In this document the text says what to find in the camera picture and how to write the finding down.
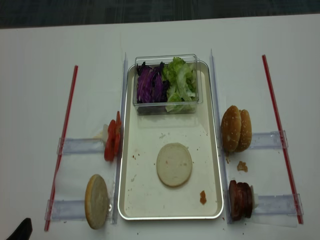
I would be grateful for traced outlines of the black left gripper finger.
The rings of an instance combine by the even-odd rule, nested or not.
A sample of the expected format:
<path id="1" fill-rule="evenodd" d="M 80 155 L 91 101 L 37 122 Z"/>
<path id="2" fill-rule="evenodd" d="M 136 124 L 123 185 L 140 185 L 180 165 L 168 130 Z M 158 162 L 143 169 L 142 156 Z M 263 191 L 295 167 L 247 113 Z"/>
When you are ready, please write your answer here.
<path id="1" fill-rule="evenodd" d="M 7 240 L 29 240 L 33 232 L 31 218 L 25 218 Z"/>

